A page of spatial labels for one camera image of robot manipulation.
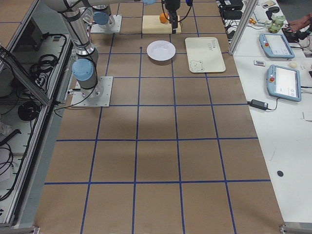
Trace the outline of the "person hand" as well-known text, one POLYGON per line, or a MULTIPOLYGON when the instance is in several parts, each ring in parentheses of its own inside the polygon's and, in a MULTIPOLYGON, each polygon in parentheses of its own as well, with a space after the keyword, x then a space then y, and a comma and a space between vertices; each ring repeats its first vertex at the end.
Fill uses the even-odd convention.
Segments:
POLYGON ((288 25, 290 26, 293 32, 296 32, 308 26, 309 24, 311 24, 311 22, 312 22, 312 13, 309 13, 300 19, 289 21, 288 25))

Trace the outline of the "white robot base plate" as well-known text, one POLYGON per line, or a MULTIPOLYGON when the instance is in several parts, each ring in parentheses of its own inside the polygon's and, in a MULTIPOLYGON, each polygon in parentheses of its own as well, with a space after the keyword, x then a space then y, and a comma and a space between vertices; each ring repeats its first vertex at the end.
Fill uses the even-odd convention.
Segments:
POLYGON ((111 100, 111 92, 113 87, 112 76, 98 77, 98 83, 95 89, 85 90, 80 88, 77 81, 75 88, 78 91, 73 92, 71 105, 74 108, 86 107, 109 107, 111 100))
POLYGON ((94 24, 91 34, 119 33, 121 29, 122 15, 107 15, 105 13, 93 14, 94 24))

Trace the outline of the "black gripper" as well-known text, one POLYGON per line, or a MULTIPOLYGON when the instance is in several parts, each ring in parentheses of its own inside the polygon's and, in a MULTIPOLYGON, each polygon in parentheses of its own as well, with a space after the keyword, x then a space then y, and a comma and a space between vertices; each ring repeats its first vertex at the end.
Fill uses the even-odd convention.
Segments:
POLYGON ((176 10, 180 8, 180 0, 165 0, 165 8, 170 11, 170 24, 172 26, 172 34, 176 33, 178 28, 178 17, 176 10))

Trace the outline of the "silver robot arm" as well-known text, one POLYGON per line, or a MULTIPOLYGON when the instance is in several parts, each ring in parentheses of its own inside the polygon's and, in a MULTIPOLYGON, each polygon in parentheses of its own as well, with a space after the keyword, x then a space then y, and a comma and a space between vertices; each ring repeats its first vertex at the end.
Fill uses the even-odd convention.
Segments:
POLYGON ((115 19, 112 16, 110 5, 96 5, 92 7, 93 20, 99 27, 110 29, 115 25, 115 19))
MULTIPOLYGON (((45 0, 49 8, 58 12, 63 17, 75 45, 78 58, 90 59, 94 64, 95 73, 97 71, 98 51, 91 42, 79 8, 94 8, 95 11, 98 11, 96 8, 98 6, 104 6, 110 9, 110 4, 140 1, 144 4, 153 4, 156 2, 156 0, 45 0)), ((161 3, 162 7, 164 5, 168 11, 172 32, 175 33, 178 26, 177 10, 180 8, 180 0, 162 0, 161 3)))

